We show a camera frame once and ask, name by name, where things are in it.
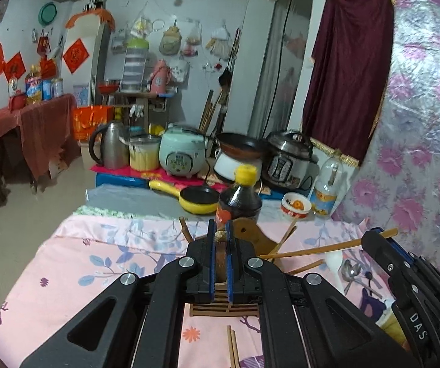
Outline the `wooden chopstick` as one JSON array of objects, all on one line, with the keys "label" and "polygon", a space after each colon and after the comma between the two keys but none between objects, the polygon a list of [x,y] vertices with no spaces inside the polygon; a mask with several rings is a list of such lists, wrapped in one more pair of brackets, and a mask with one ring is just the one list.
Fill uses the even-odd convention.
[{"label": "wooden chopstick", "polygon": [[324,264],[325,260],[324,259],[319,259],[316,260],[310,264],[307,264],[305,266],[302,267],[298,267],[297,269],[291,270],[290,272],[288,272],[289,275],[297,275],[299,273],[304,273],[308,270],[311,270],[313,268],[319,267],[320,265]]},{"label": "wooden chopstick", "polygon": [[229,326],[229,325],[227,325],[227,342],[228,342],[228,350],[229,350],[231,368],[235,368],[236,362],[235,362],[235,355],[234,355],[234,351],[233,351],[233,343],[232,343],[232,337],[231,337],[231,326]]},{"label": "wooden chopstick", "polygon": [[227,281],[227,231],[220,229],[215,233],[215,272],[216,282],[223,283]]},{"label": "wooden chopstick", "polygon": [[180,217],[179,222],[181,224],[182,234],[183,234],[184,238],[187,240],[188,243],[192,243],[194,241],[194,238],[189,231],[186,219],[184,217]]},{"label": "wooden chopstick", "polygon": [[285,243],[285,241],[291,237],[291,234],[294,233],[294,231],[297,229],[297,223],[298,223],[299,219],[298,218],[294,218],[291,221],[290,226],[288,227],[288,229],[285,231],[283,237],[281,238],[281,240],[276,244],[276,246],[270,251],[270,253],[277,253],[281,246]]},{"label": "wooden chopstick", "polygon": [[353,239],[351,241],[334,243],[323,247],[314,247],[310,249],[303,249],[303,250],[297,250],[286,253],[271,253],[271,254],[260,255],[259,258],[263,258],[267,260],[267,259],[276,259],[276,258],[293,258],[293,257],[310,256],[314,254],[322,254],[322,253],[329,253],[338,250],[346,250],[352,247],[358,247],[361,244],[362,244],[362,239],[358,238],[358,239]]},{"label": "wooden chopstick", "polygon": [[231,329],[231,345],[232,345],[232,353],[233,353],[233,359],[234,359],[234,367],[240,368],[240,360],[239,360],[239,353],[238,353],[238,346],[236,342],[236,333],[233,329]]}]

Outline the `white ceramic spoon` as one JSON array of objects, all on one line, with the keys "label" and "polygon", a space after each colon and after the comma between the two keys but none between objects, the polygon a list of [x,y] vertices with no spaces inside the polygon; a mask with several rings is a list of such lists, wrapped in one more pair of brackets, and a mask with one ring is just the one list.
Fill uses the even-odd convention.
[{"label": "white ceramic spoon", "polygon": [[340,279],[340,267],[344,261],[341,250],[331,251],[325,254],[325,264],[331,271],[335,279]]}]

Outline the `wooden slatted utensil holder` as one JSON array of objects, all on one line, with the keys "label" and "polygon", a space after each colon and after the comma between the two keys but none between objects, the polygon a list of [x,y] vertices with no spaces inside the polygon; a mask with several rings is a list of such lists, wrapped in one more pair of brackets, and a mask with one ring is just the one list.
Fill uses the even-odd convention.
[{"label": "wooden slatted utensil holder", "polygon": [[216,282],[214,238],[214,253],[207,265],[210,295],[205,302],[193,303],[189,307],[189,314],[221,318],[258,317],[260,289],[247,278],[247,260],[270,254],[277,242],[268,238],[258,224],[248,218],[229,221],[221,229],[227,231],[227,281]]}]

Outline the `pink deer print tablecloth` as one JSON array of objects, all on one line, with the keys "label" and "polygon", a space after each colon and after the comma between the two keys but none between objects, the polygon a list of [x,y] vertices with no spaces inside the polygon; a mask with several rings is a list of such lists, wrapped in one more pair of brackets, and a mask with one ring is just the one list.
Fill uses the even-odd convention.
[{"label": "pink deer print tablecloth", "polygon": [[[0,308],[0,359],[23,360],[125,273],[159,272],[186,253],[176,219],[74,214],[35,253]],[[228,367],[227,328],[236,333],[242,367],[263,367],[258,318],[194,316],[185,308],[181,367]]]}]

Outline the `clear oil bottle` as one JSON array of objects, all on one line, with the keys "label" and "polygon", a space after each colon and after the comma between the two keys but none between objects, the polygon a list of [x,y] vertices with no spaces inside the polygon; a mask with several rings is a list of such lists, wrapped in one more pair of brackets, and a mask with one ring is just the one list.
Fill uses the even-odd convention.
[{"label": "clear oil bottle", "polygon": [[341,156],[341,151],[335,150],[333,156],[322,165],[311,193],[312,210],[323,218],[330,217],[344,181]]}]

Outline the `red white bowl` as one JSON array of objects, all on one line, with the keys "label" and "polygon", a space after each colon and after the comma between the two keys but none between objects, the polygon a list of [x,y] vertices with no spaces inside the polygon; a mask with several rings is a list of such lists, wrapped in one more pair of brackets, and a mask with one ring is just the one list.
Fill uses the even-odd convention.
[{"label": "red white bowl", "polygon": [[299,193],[287,193],[281,200],[281,211],[291,218],[306,218],[311,213],[311,208],[310,200]]}]

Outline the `dark soy sauce bottle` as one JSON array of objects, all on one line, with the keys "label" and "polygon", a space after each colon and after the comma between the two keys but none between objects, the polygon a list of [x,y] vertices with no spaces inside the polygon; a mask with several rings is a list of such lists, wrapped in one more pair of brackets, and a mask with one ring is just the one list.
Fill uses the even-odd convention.
[{"label": "dark soy sauce bottle", "polygon": [[216,223],[224,227],[228,221],[248,218],[254,222],[259,218],[262,199],[256,193],[257,168],[251,164],[242,164],[236,168],[233,187],[220,193]]}]

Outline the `yellow frying pan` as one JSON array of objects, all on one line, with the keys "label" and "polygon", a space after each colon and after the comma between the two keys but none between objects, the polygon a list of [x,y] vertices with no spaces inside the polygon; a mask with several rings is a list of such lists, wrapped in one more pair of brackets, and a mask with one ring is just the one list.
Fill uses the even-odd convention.
[{"label": "yellow frying pan", "polygon": [[195,215],[209,215],[216,212],[220,193],[207,185],[190,185],[182,189],[159,180],[151,180],[152,190],[169,194],[178,199],[181,207]]}]

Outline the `black silver pressure cooker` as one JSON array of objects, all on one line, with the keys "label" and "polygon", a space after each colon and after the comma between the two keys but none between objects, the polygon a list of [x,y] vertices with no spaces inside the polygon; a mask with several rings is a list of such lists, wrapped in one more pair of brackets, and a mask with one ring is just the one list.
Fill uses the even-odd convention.
[{"label": "black silver pressure cooker", "polygon": [[313,157],[311,139],[295,130],[272,131],[265,139],[262,178],[285,190],[301,190]]}]

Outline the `mint green rice cooker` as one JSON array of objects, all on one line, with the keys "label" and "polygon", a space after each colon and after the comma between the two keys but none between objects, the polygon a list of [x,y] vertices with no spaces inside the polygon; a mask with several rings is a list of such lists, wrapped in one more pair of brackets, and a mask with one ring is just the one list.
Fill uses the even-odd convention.
[{"label": "mint green rice cooker", "polygon": [[172,176],[191,178],[206,165],[207,138],[198,130],[170,125],[161,136],[159,163]]}]

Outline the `steel electric kettle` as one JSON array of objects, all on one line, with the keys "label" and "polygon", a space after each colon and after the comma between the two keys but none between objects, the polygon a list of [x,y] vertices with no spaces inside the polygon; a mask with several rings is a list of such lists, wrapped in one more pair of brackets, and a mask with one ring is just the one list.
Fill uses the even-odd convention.
[{"label": "steel electric kettle", "polygon": [[[101,136],[100,155],[94,151],[95,143]],[[108,170],[120,170],[129,164],[129,149],[121,139],[129,136],[129,127],[120,121],[99,125],[89,138],[89,154],[93,161]]]}]

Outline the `dark red curtain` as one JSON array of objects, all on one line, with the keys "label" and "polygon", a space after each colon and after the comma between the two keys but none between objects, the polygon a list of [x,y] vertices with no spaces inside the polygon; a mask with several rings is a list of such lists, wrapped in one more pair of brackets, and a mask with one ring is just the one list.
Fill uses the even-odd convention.
[{"label": "dark red curtain", "polygon": [[385,94],[393,0],[325,0],[312,50],[304,133],[362,162]]}]

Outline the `red covered side table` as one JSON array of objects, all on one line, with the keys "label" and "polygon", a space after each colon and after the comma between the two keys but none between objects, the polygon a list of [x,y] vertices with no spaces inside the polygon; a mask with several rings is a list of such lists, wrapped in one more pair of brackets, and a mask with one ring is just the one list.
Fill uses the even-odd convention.
[{"label": "red covered side table", "polygon": [[16,131],[33,194],[38,192],[38,180],[49,172],[52,163],[61,160],[69,164],[79,156],[72,132],[75,106],[74,96],[65,94],[20,110],[0,109],[0,138]]}]

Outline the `pink thermos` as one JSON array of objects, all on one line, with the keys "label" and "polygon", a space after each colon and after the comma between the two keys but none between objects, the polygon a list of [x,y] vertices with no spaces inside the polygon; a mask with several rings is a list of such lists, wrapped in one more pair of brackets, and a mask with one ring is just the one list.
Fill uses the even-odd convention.
[{"label": "pink thermos", "polygon": [[166,87],[171,81],[171,69],[165,60],[158,60],[149,77],[150,92],[154,94],[165,94]]}]

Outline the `stacked steamer with green lid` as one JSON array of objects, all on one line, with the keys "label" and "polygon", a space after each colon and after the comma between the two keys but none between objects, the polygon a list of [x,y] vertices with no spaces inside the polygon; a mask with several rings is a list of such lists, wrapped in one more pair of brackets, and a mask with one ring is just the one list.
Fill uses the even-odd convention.
[{"label": "stacked steamer with green lid", "polygon": [[146,39],[134,37],[128,41],[120,84],[121,92],[132,93],[142,90],[148,51],[149,43]]}]

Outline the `white refrigerator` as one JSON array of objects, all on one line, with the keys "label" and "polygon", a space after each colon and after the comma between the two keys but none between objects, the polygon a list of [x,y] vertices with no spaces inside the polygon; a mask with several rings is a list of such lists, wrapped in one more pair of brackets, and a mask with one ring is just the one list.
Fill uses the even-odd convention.
[{"label": "white refrigerator", "polygon": [[65,29],[60,69],[63,91],[74,96],[77,108],[95,105],[115,29],[114,18],[104,8],[91,9],[71,16]]}]

